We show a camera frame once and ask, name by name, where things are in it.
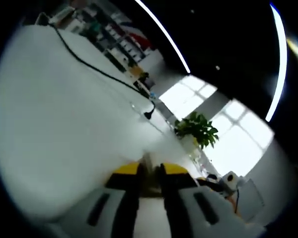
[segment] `green leaves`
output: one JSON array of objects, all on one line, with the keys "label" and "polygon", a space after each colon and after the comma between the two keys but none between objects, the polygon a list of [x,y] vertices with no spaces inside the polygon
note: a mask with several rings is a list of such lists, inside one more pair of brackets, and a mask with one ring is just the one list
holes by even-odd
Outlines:
[{"label": "green leaves", "polygon": [[209,133],[210,134],[214,134],[214,133],[217,133],[218,130],[215,128],[215,127],[212,127],[210,130],[209,130]]},{"label": "green leaves", "polygon": [[212,122],[208,121],[203,114],[192,112],[189,117],[182,121],[176,120],[174,124],[174,131],[177,136],[193,135],[201,145],[201,149],[210,144],[214,147],[216,140],[219,140],[216,135],[218,130],[212,126]]}]

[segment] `flower pot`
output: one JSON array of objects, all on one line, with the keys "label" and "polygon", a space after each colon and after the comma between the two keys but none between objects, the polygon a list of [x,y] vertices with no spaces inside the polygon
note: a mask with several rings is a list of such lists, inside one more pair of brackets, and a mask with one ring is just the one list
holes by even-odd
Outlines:
[{"label": "flower pot", "polygon": [[192,154],[197,149],[193,135],[184,136],[182,139],[180,139],[180,143],[188,154]]}]

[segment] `white table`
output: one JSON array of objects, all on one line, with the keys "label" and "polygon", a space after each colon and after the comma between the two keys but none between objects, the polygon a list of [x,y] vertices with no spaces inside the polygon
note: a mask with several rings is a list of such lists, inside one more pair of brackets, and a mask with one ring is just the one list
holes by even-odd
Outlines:
[{"label": "white table", "polygon": [[[125,80],[88,40],[62,31],[81,58]],[[76,61],[50,27],[27,26],[0,61],[0,174],[29,218],[51,220],[150,152],[197,173],[151,103]]]}]

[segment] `led strip light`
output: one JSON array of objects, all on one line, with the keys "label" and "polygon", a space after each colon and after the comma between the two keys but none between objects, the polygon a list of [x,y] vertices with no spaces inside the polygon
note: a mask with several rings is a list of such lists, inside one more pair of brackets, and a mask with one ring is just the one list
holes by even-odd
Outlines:
[{"label": "led strip light", "polygon": [[187,65],[186,61],[184,60],[183,55],[181,54],[181,52],[179,51],[177,45],[175,44],[175,42],[173,41],[173,39],[171,38],[171,36],[169,35],[169,33],[167,32],[167,30],[164,28],[164,26],[161,24],[161,22],[156,18],[156,16],[149,10],[149,8],[140,0],[135,0],[136,3],[138,3],[139,6],[141,6],[141,8],[143,10],[146,11],[146,13],[148,13],[148,15],[154,20],[154,22],[158,25],[158,27],[161,29],[161,31],[164,33],[164,35],[166,36],[166,38],[169,40],[169,42],[171,43],[172,47],[174,48],[174,50],[176,51],[176,53],[178,54],[181,62],[183,63],[183,66],[185,67],[186,71],[188,73],[190,73],[190,69],[189,66]]},{"label": "led strip light", "polygon": [[279,62],[279,74],[278,74],[276,90],[275,90],[272,103],[270,105],[270,108],[265,118],[266,121],[270,121],[272,119],[274,112],[276,110],[276,107],[279,103],[280,97],[282,95],[283,87],[284,87],[284,82],[286,78],[286,68],[287,68],[287,42],[286,42],[286,35],[285,35],[283,22],[277,10],[272,5],[270,5],[270,7],[272,8],[272,11],[273,11],[277,34],[278,34],[280,62]]}]

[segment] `cable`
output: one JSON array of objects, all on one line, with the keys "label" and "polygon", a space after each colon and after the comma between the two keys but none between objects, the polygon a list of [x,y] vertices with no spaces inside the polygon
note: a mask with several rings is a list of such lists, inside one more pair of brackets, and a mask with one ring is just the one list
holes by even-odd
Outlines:
[{"label": "cable", "polygon": [[151,101],[151,100],[149,99],[149,97],[147,97],[146,95],[142,94],[140,91],[138,91],[137,89],[135,89],[135,88],[133,88],[132,86],[128,85],[127,83],[125,83],[125,82],[119,80],[118,78],[115,78],[115,77],[113,77],[113,76],[111,76],[111,75],[105,73],[104,71],[102,71],[102,70],[100,70],[100,69],[98,69],[98,68],[92,66],[91,64],[85,62],[84,60],[82,60],[80,57],[77,56],[77,54],[75,54],[75,53],[71,50],[71,48],[70,48],[70,47],[68,46],[68,44],[65,42],[64,38],[61,36],[59,30],[55,27],[55,25],[53,25],[53,24],[49,24],[49,25],[52,26],[52,27],[54,28],[54,30],[56,31],[56,33],[57,33],[58,36],[60,37],[62,43],[64,44],[65,48],[69,51],[69,53],[70,53],[70,54],[71,54],[77,61],[79,61],[79,62],[85,64],[86,66],[88,66],[88,67],[94,69],[95,71],[97,71],[97,72],[99,72],[99,73],[105,75],[106,77],[115,80],[116,82],[119,82],[119,83],[124,84],[126,87],[128,87],[128,88],[134,90],[135,92],[139,93],[141,96],[147,98],[147,99],[153,104],[153,109],[152,109],[150,112],[146,112],[146,113],[144,113],[144,115],[145,115],[145,117],[146,117],[147,119],[151,119],[151,116],[152,116],[152,114],[153,114],[153,112],[154,112],[154,110],[155,110],[155,104],[154,104],[153,101]]},{"label": "cable", "polygon": [[237,189],[237,199],[236,199],[235,213],[237,213],[238,200],[239,200],[239,190]]}]

